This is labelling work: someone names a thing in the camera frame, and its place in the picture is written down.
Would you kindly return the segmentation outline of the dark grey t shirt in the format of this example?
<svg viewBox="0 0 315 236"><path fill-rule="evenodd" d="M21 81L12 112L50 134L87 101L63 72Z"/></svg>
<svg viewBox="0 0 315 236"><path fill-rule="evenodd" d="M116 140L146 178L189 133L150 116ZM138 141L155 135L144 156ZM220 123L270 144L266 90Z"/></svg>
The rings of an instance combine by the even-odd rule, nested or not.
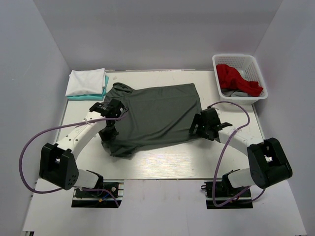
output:
<svg viewBox="0 0 315 236"><path fill-rule="evenodd" d="M105 102L112 98L128 108L126 117L115 123L118 135L102 140L102 146L114 157L131 157L138 150L149 150L197 139L189 133L201 103L195 84L135 90L114 83Z"/></svg>

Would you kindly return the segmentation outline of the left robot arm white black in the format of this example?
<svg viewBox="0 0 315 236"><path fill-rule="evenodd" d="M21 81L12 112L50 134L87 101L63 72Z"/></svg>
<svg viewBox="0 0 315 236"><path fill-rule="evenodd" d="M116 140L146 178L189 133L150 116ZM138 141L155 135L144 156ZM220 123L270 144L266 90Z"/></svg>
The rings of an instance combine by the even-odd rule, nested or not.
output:
<svg viewBox="0 0 315 236"><path fill-rule="evenodd" d="M39 176L64 189L87 188L99 191L103 176L88 170L78 169L76 160L83 148L100 131L103 138L111 140L117 136L115 122L123 118L126 107L121 101L112 99L107 103L95 103L82 122L55 144L47 143L41 150Z"/></svg>

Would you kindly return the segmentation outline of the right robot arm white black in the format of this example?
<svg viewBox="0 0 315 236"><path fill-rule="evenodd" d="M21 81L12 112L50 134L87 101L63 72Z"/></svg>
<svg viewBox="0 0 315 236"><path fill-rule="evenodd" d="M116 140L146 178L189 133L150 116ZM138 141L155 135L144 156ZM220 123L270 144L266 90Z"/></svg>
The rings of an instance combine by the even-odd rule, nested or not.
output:
<svg viewBox="0 0 315 236"><path fill-rule="evenodd" d="M248 158L248 168L232 170L215 184L221 190L231 193L253 185L266 189L293 175L279 140L263 140L242 132L228 122L222 123L217 111L212 107L194 115L189 133L230 146Z"/></svg>

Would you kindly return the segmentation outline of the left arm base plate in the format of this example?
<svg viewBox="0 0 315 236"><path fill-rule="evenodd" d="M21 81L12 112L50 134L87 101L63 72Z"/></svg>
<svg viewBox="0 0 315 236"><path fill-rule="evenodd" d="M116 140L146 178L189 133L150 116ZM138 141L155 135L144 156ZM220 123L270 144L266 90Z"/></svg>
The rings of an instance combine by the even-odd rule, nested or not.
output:
<svg viewBox="0 0 315 236"><path fill-rule="evenodd" d="M105 180L102 190L86 191L76 188L72 208L118 208L124 195L123 180Z"/></svg>

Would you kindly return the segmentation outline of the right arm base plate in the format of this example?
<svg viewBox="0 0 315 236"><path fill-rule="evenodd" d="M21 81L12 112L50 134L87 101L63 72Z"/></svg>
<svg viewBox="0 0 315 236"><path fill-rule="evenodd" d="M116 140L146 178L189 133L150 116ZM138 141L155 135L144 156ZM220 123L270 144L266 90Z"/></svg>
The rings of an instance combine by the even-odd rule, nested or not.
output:
<svg viewBox="0 0 315 236"><path fill-rule="evenodd" d="M239 197L235 197L233 200L229 201L227 204L221 207L216 207L213 203L212 190L213 182L206 181L200 187L201 191L205 193L206 198L206 208L207 209L250 209L253 208L252 204L252 194L248 189ZM221 180L217 181L215 184L215 199L216 203L222 204L228 199L232 198L239 192L241 192L245 187L240 188L230 188L225 183L222 183Z"/></svg>

